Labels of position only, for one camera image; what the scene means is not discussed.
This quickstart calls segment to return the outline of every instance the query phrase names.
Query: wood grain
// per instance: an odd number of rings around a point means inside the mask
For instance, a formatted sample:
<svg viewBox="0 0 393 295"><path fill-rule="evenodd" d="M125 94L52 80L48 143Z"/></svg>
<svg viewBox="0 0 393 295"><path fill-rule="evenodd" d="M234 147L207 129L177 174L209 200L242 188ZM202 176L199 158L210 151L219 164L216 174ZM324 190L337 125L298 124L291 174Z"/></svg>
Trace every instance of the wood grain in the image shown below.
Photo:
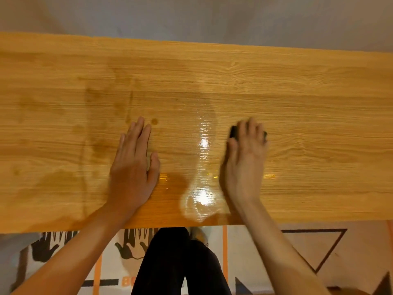
<svg viewBox="0 0 393 295"><path fill-rule="evenodd" d="M140 115L161 176L128 227L239 223L218 169L249 116L276 220L393 219L393 54L1 33L0 98L1 233L80 229Z"/></svg>

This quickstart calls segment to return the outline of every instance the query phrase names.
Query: floor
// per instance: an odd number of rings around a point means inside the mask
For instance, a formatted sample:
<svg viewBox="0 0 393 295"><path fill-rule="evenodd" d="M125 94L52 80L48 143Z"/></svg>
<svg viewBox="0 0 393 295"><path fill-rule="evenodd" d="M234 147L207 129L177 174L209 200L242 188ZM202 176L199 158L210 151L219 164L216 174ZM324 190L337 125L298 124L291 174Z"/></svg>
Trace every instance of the floor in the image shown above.
<svg viewBox="0 0 393 295"><path fill-rule="evenodd" d="M393 223L313 223L281 225L281 229L326 286L357 288L375 295L391 294ZM121 230L104 250L79 294L130 294L145 250L156 230ZM272 290L244 226L203 227L203 230L233 294ZM76 234L44 233L41 240L29 247L26 277L37 271ZM186 281L182 294L188 294Z"/></svg>

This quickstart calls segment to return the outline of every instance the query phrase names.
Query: forearm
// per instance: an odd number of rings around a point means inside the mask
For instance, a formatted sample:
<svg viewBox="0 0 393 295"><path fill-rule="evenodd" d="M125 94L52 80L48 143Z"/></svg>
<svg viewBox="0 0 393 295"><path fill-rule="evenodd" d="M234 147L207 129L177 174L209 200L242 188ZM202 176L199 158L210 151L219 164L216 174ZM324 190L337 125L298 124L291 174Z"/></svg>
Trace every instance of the forearm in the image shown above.
<svg viewBox="0 0 393 295"><path fill-rule="evenodd" d="M42 268L24 282L20 294L77 294L97 259L124 224L107 205Z"/></svg>
<svg viewBox="0 0 393 295"><path fill-rule="evenodd" d="M263 260L277 295L329 294L284 237L262 203L242 203L238 211Z"/></svg>

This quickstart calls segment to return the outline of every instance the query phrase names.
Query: leg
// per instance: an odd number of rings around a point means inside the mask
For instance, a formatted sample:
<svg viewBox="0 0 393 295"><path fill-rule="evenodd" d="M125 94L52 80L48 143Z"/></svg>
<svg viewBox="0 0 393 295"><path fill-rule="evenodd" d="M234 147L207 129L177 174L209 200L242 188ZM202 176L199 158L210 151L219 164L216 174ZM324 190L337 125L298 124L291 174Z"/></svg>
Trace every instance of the leg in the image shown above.
<svg viewBox="0 0 393 295"><path fill-rule="evenodd" d="M180 295L189 242L186 228L161 228L147 249L131 294Z"/></svg>
<svg viewBox="0 0 393 295"><path fill-rule="evenodd" d="M189 295L231 295L216 255L198 240L191 240L185 278Z"/></svg>

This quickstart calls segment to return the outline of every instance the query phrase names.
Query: left hand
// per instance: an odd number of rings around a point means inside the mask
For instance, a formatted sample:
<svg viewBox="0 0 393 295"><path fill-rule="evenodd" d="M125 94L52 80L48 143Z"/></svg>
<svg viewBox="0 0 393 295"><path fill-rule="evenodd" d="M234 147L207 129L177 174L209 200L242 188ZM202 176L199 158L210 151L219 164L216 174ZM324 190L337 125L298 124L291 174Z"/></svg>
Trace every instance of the left hand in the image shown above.
<svg viewBox="0 0 393 295"><path fill-rule="evenodd" d="M151 125L145 128L143 117L132 122L127 134L120 137L115 160L109 173L109 196L107 205L122 213L128 220L143 205L155 188L160 175L158 154L150 155L147 170L147 144Z"/></svg>

